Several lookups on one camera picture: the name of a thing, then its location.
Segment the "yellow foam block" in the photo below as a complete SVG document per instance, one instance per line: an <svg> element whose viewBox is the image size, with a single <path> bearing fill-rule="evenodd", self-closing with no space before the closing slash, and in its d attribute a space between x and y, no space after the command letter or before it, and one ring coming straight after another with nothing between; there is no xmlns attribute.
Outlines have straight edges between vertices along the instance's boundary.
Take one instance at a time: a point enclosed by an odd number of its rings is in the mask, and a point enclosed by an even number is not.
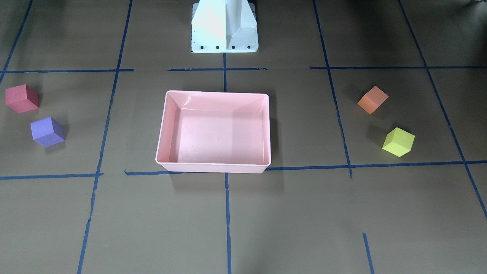
<svg viewBox="0 0 487 274"><path fill-rule="evenodd" d="M382 149L401 157L411 151L414 139L415 135L396 127L386 135Z"/></svg>

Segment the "red foam block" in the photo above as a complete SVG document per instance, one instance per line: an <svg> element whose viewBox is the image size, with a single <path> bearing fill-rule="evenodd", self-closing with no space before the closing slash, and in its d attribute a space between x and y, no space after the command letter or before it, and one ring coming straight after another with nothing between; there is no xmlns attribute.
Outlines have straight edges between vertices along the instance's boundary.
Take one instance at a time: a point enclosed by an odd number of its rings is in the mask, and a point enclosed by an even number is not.
<svg viewBox="0 0 487 274"><path fill-rule="evenodd" d="M17 113L39 109L39 96L26 84L5 89L5 103Z"/></svg>

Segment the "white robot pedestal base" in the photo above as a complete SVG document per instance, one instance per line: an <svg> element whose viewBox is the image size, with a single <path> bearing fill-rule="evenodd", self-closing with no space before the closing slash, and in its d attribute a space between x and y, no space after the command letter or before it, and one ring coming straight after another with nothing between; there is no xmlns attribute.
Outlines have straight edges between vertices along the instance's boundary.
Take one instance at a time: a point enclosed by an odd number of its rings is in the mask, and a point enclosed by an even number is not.
<svg viewBox="0 0 487 274"><path fill-rule="evenodd" d="M254 53L259 49L255 4L248 0L200 0L193 4L193 53Z"/></svg>

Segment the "purple foam block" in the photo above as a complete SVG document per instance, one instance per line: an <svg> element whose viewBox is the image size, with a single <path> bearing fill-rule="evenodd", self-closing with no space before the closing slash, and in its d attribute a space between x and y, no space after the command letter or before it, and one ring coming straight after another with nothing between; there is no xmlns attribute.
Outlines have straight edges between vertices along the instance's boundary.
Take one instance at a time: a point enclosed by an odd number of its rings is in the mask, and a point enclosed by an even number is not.
<svg viewBox="0 0 487 274"><path fill-rule="evenodd" d="M30 128L32 139L44 148L65 141L63 126L52 117L34 121Z"/></svg>

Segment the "orange foam block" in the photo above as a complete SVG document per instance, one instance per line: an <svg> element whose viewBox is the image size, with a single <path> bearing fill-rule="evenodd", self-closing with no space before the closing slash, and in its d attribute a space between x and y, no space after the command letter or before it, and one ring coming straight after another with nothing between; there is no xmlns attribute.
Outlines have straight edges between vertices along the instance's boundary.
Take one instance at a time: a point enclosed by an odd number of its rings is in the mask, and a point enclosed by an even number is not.
<svg viewBox="0 0 487 274"><path fill-rule="evenodd" d="M388 95L379 87L374 86L358 101L358 106L371 115L386 99L388 99Z"/></svg>

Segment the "pink plastic bin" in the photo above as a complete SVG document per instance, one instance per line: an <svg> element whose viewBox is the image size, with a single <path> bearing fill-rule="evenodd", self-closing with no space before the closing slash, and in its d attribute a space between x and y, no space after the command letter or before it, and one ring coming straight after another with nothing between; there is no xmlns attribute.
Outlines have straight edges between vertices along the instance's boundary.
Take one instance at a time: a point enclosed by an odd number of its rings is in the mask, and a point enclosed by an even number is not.
<svg viewBox="0 0 487 274"><path fill-rule="evenodd" d="M155 161L170 172L263 173L272 161L269 96L167 91Z"/></svg>

